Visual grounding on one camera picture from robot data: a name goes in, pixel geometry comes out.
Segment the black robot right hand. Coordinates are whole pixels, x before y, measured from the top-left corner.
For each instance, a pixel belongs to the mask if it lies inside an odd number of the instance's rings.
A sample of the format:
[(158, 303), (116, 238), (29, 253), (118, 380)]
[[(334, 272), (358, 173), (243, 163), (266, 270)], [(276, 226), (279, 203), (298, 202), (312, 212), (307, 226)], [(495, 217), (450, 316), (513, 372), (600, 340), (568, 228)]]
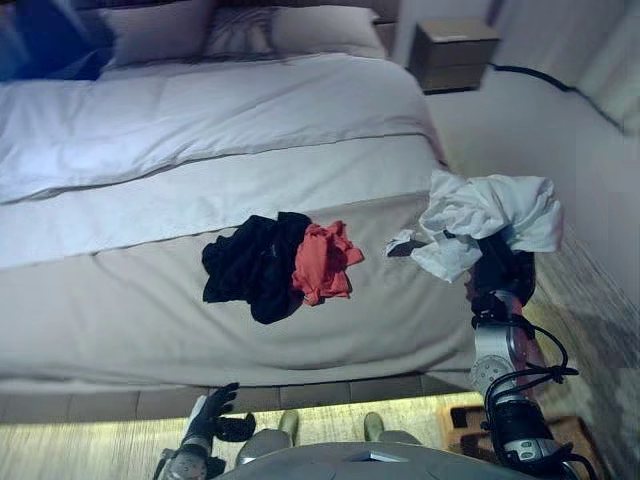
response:
[(480, 239), (477, 244), (481, 258), (470, 270), (467, 283), (468, 297), (475, 300), (490, 292), (504, 291), (525, 306), (535, 291), (535, 255), (532, 252), (512, 250), (507, 242), (508, 228)]

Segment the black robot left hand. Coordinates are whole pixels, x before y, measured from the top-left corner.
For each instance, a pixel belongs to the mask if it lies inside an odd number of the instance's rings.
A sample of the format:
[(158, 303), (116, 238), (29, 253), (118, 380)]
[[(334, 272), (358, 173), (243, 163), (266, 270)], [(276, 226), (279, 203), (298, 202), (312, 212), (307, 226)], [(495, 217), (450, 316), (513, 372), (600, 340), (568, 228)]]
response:
[(195, 415), (181, 441), (182, 445), (196, 444), (211, 449), (213, 440), (240, 443), (248, 441), (256, 429), (256, 420), (252, 413), (243, 418), (230, 418), (227, 414), (233, 410), (237, 397), (237, 382), (218, 388), (213, 394), (199, 399), (194, 405)]

